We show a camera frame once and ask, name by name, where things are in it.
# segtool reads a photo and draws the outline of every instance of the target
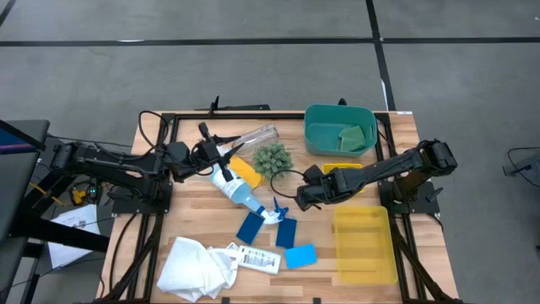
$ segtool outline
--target blue rectangular block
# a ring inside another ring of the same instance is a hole
[[[295,269],[317,263],[315,246],[313,246],[313,244],[307,244],[304,246],[287,249],[285,250],[285,261],[287,261],[287,267],[289,269]]]
[[[296,220],[283,219],[278,226],[278,239],[276,246],[284,248],[294,247],[294,235],[296,234]]]
[[[240,231],[238,231],[236,234],[236,237],[251,245],[255,239],[255,236],[257,236],[257,233],[259,233],[259,229],[261,229],[263,221],[264,219],[262,217],[250,212],[247,215],[246,220],[244,220],[244,224],[242,224],[242,227],[240,227]]]

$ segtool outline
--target green bristle ball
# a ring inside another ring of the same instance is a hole
[[[290,152],[281,143],[269,144],[259,147],[253,155],[253,167],[255,171],[270,179],[276,172],[288,170],[293,167]]]

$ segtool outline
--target gray floor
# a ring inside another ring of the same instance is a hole
[[[375,9],[383,37],[540,36],[537,0],[376,0]],[[0,41],[297,35],[370,36],[365,2],[18,0],[0,27]],[[507,149],[540,144],[540,45],[384,49],[397,109],[415,113],[421,138],[447,141],[460,165],[435,182],[461,298],[537,303],[540,192],[501,166]],[[216,95],[224,106],[305,109],[344,97],[386,109],[372,45],[13,47],[0,48],[0,67],[0,118],[46,118],[57,135],[124,144],[139,111],[205,107]],[[49,267],[45,255],[39,273]],[[34,302],[89,301],[100,271],[96,262],[47,275]]]

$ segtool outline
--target green sponge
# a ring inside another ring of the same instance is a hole
[[[365,147],[364,132],[360,126],[345,128],[339,133],[341,142],[339,149],[344,152],[355,151]]]

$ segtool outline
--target clear plastic tube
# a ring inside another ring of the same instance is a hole
[[[236,139],[233,143],[233,148],[244,144],[240,148],[236,155],[249,156],[255,153],[255,149],[268,144],[277,143],[279,141],[279,132],[273,123],[270,123],[264,127],[253,130],[249,133],[242,135],[242,137]]]

